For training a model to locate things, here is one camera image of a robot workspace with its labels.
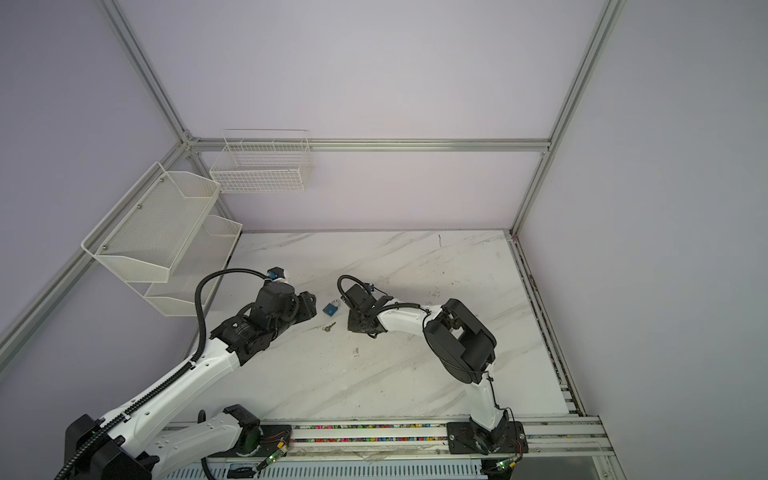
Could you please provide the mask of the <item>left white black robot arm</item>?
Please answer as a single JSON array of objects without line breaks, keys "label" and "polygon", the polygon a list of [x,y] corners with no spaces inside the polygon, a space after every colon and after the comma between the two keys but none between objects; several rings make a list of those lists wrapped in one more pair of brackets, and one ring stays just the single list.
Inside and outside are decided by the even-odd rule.
[{"label": "left white black robot arm", "polygon": [[162,479],[203,458],[229,452],[269,465],[287,451],[292,429],[265,431],[233,404],[183,430],[165,427],[205,391],[245,365],[290,326],[316,315],[316,298],[267,281],[255,302],[210,334],[204,349],[144,392],[98,419],[83,415],[66,430],[60,479]]}]

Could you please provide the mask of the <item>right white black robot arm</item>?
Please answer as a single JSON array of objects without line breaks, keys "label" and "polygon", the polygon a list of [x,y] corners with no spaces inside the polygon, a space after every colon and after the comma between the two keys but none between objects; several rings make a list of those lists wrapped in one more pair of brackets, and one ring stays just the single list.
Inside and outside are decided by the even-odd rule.
[{"label": "right white black robot arm", "polygon": [[348,307],[348,330],[371,338],[390,332],[422,337],[444,369],[465,386],[477,448],[496,450],[507,437],[512,414],[498,404],[493,387],[495,336],[457,299],[421,305],[373,292],[371,284],[360,282],[340,290]]}]

